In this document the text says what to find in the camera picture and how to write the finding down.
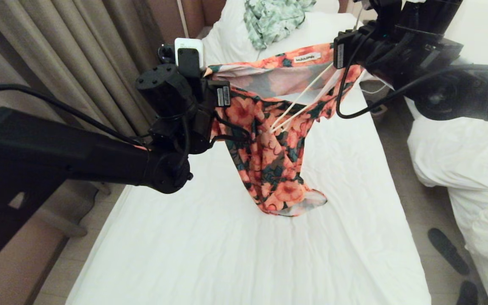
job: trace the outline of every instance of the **green patterned cloth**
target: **green patterned cloth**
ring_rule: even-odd
[[[246,0],[244,22],[253,47],[264,50],[288,37],[314,4],[316,0]]]

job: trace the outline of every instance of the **white bed sheet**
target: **white bed sheet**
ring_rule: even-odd
[[[356,86],[342,110],[365,105]],[[430,305],[370,116],[322,120],[305,150],[329,202],[294,218],[255,207],[224,143],[173,195],[126,187],[67,304]]]

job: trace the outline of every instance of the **orange floral fabric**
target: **orange floral fabric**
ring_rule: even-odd
[[[314,54],[316,59],[295,60],[308,54]],[[231,106],[217,108],[217,112],[223,119],[249,131],[252,141],[225,140],[225,144],[244,186],[257,207],[265,213],[298,216],[327,202],[323,193],[304,182],[300,170],[304,142],[313,122],[321,117],[331,118],[336,112],[335,97],[341,84],[332,66],[333,56],[333,44],[320,44],[257,62],[211,66],[207,70],[207,75],[213,74],[213,79],[231,83]],[[329,73],[311,88],[325,94],[307,111],[293,118],[286,128],[270,133],[272,124],[291,104],[279,96],[302,92],[329,65]],[[350,67],[344,95],[361,71],[360,66]],[[279,123],[302,108],[304,105],[296,104]],[[241,131],[216,121],[212,137],[215,135],[244,136]]]

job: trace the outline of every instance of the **white drawstring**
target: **white drawstring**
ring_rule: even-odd
[[[311,105],[315,104],[315,102],[317,102],[319,99],[317,100],[314,100],[313,103],[307,105],[306,107],[302,108],[299,112],[297,112],[296,114],[293,114],[293,116],[291,116],[289,119],[285,120],[283,123],[281,123],[280,125],[276,126],[276,124],[284,117],[286,116],[286,114],[289,112],[289,110],[291,110],[291,108],[293,108],[293,106],[295,106],[295,104],[298,102],[298,100],[304,95],[304,93],[308,92],[308,90],[314,85],[314,83],[316,83],[328,70],[329,68],[331,68],[331,64],[328,64],[327,65],[327,68],[325,68],[323,70],[323,72],[321,72],[317,77],[316,79],[314,79],[310,85],[308,85],[308,87],[306,87],[304,89],[304,91],[302,91],[299,96],[297,96],[297,98],[295,99],[295,101],[291,102],[291,105],[289,105],[289,107],[287,108],[287,110],[281,115],[279,116],[275,122],[272,124],[272,126],[269,128],[269,133],[273,133],[275,132],[276,130],[278,130],[280,127],[286,125],[287,123],[289,123],[293,118],[295,118],[295,116],[298,116],[299,114],[301,114],[305,109],[308,109],[308,107],[310,107]]]

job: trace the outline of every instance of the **black slipper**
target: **black slipper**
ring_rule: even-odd
[[[463,282],[457,305],[478,305],[478,288],[474,283],[467,280]]]
[[[440,252],[447,262],[462,275],[468,275],[470,269],[463,258],[457,253],[457,248],[449,241],[449,238],[437,228],[428,230],[428,239],[432,245]]]

